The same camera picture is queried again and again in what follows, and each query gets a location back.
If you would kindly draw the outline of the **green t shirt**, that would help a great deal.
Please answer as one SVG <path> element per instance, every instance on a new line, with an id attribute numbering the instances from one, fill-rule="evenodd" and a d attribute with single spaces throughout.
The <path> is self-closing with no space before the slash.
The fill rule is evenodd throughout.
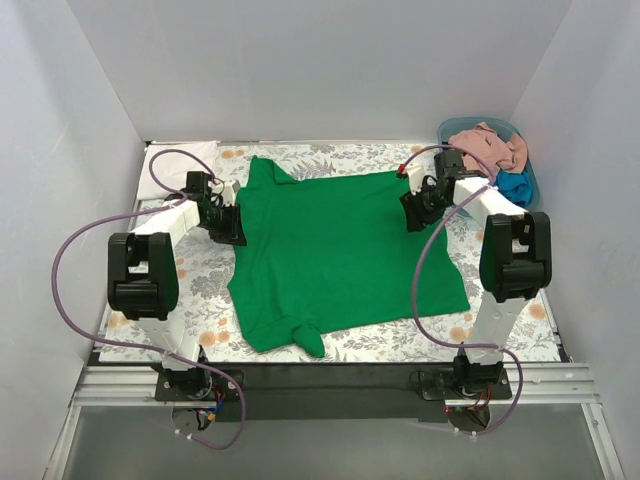
<path id="1" fill-rule="evenodd" d="M 408 232 L 393 172 L 297 180 L 254 157 L 238 203 L 247 240 L 229 292 L 257 352 L 320 358 L 327 333 L 470 307 L 447 236 Z"/>

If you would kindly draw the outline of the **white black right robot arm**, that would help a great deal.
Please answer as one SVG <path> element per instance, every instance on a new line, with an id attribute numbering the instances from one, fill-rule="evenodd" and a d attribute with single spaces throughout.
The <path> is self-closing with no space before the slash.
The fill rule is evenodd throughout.
<path id="1" fill-rule="evenodd" d="M 465 168 L 465 150 L 435 145 L 434 175 L 412 159 L 397 170 L 409 190 L 401 196 L 407 229 L 434 231 L 433 246 L 445 223 L 465 211 L 484 229 L 479 276 L 483 295 L 472 334 L 455 345 L 451 363 L 420 372 L 416 383 L 427 399 L 501 398 L 510 395 L 504 359 L 506 342 L 526 305 L 552 276 L 551 224 L 542 212 L 529 212 L 504 197 L 494 178 Z"/>

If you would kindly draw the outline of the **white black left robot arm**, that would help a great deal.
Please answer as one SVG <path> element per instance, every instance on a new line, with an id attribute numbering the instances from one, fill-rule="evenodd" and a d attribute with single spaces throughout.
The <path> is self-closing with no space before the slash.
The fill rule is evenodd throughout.
<path id="1" fill-rule="evenodd" d="M 116 233 L 108 242 L 107 297 L 110 307 L 137 323 L 153 347 L 160 349 L 156 369 L 171 388 L 200 400 L 213 389 L 211 373 L 198 365 L 207 360 L 203 348 L 187 332 L 175 313 L 179 279 L 174 250 L 194 228 L 208 232 L 220 244 L 245 246 L 240 183 L 214 180 L 203 171 L 189 171 L 185 186 L 171 192 L 163 211 L 128 233 Z"/>

